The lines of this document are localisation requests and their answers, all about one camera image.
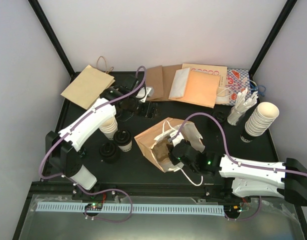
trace black cup lid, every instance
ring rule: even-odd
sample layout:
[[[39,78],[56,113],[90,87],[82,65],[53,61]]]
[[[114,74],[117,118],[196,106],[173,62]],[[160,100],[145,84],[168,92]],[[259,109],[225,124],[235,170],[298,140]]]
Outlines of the black cup lid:
[[[118,145],[118,146],[126,146],[127,144],[130,143],[132,140],[132,134],[128,130],[118,130],[114,133],[113,135],[113,141]]]
[[[220,124],[223,124],[227,116],[222,111],[213,111],[211,114]]]
[[[105,142],[101,144],[99,153],[104,158],[110,158],[117,152],[117,146],[112,142]]]

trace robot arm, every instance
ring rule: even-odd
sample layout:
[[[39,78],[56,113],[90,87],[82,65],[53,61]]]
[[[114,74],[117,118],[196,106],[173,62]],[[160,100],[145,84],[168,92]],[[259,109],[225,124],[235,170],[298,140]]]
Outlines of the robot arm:
[[[107,88],[100,98],[82,116],[68,127],[58,133],[53,131],[46,135],[46,152],[64,135],[68,134],[64,140],[55,148],[49,156],[49,162],[66,177],[71,178],[84,189],[90,190],[97,178],[83,165],[82,157],[85,154],[83,144],[85,141],[107,120],[115,117],[117,110],[119,113],[128,112],[145,118],[153,118],[157,115],[157,104],[146,101],[146,98],[153,94],[151,87],[141,88],[135,94],[117,101],[115,105],[107,104],[97,109],[100,105],[110,100],[121,97],[131,92],[139,84],[134,81],[132,89],[127,87]]]
[[[239,198],[248,196],[271,196],[284,198],[287,202],[307,206],[307,177],[280,172],[250,168],[234,164],[227,155],[200,153],[188,141],[181,140],[176,146],[168,145],[172,164],[182,162],[193,172],[214,177],[219,173],[227,179],[231,194]],[[284,162],[259,162],[235,158],[239,163],[252,166],[286,169],[307,173],[307,169],[296,159],[287,158]]]

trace white paper cup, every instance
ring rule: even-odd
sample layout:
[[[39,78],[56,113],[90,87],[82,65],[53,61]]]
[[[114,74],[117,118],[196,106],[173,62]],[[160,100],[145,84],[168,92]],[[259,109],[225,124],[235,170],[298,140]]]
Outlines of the white paper cup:
[[[123,151],[128,152],[133,146],[133,137],[130,131],[126,129],[120,129],[113,136],[114,143]]]
[[[274,120],[279,116],[278,107],[271,102],[261,102],[257,106],[256,112],[264,120]]]
[[[267,129],[271,125],[271,123],[258,122],[252,117],[248,119],[248,122],[250,123],[250,125],[257,127],[258,129]]]
[[[119,146],[118,147],[123,151],[123,152],[128,152],[132,149],[133,146],[133,141],[130,141],[127,145],[125,146]]]
[[[260,136],[266,131],[266,129],[256,129],[255,127],[251,126],[249,122],[246,122],[245,130],[252,136]]]
[[[114,134],[118,130],[118,123],[115,117],[105,121],[100,127],[100,131],[109,139],[114,139]]]
[[[261,119],[257,114],[256,114],[256,111],[253,112],[253,114],[251,115],[250,117],[254,122],[257,122],[259,124],[262,124],[262,125],[268,125],[268,124],[272,124],[274,120],[263,120]]]

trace black tabletop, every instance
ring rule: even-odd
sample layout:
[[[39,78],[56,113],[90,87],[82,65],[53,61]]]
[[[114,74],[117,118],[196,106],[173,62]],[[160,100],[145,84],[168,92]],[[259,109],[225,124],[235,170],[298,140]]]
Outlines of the black tabletop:
[[[127,74],[132,72],[117,72],[112,73],[116,82],[121,82],[126,78]],[[190,114],[203,112],[211,114],[213,110],[221,111],[228,114],[231,106],[215,105],[214,109],[192,105],[177,101],[158,102],[160,115],[154,119],[133,116],[127,121],[118,121],[119,129],[127,129],[133,136],[138,135],[144,130],[157,124],[163,119],[177,118],[185,119]],[[245,143],[240,139],[245,122],[253,113],[255,107],[250,109],[242,122],[237,126],[231,126],[227,122],[223,129],[225,132],[228,150],[231,156],[255,160],[261,162],[277,162],[277,154],[272,144],[272,139],[269,131],[257,137],[250,143]],[[79,118],[85,110],[74,103],[69,103],[63,122],[60,128],[65,128]],[[195,123],[198,131],[203,137],[203,144],[206,151],[225,153],[223,137],[219,131],[215,131],[208,127],[208,118],[205,116],[195,116],[190,121]],[[94,174],[101,183],[107,184],[171,184],[171,185],[191,185],[185,176],[180,172],[162,172],[149,162],[140,151],[135,140],[132,142],[132,149],[129,152],[122,152],[120,159],[114,164],[107,164],[101,161],[99,154],[100,144],[108,141],[100,130],[96,130],[90,138],[85,142],[84,147],[87,155],[83,159],[83,164]],[[184,169],[190,178],[197,183],[200,177],[190,172],[189,169]],[[213,184],[214,181],[205,177],[204,184]]]

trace black frame bar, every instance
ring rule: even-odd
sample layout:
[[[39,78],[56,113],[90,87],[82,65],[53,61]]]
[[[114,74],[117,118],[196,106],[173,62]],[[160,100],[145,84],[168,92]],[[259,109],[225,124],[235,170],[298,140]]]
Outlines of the black frame bar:
[[[69,59],[67,58],[65,51],[63,50],[63,47],[61,46],[38,0],[28,0],[28,2],[30,3],[32,9],[34,10],[46,34],[48,35],[52,45],[54,46],[54,49],[57,51],[63,65],[67,69],[69,76],[72,77],[75,74],[75,71],[72,65],[70,64]]]
[[[255,58],[250,70],[249,70],[249,75],[252,77],[255,75],[257,69],[259,68],[260,64],[264,60],[269,48],[273,44],[275,38],[277,37],[280,29],[284,25],[286,19],[288,18],[290,12],[294,8],[297,0],[287,0],[283,9],[281,10],[277,20],[275,21],[267,39],[264,41],[264,44],[262,48],[260,49],[257,57]]]

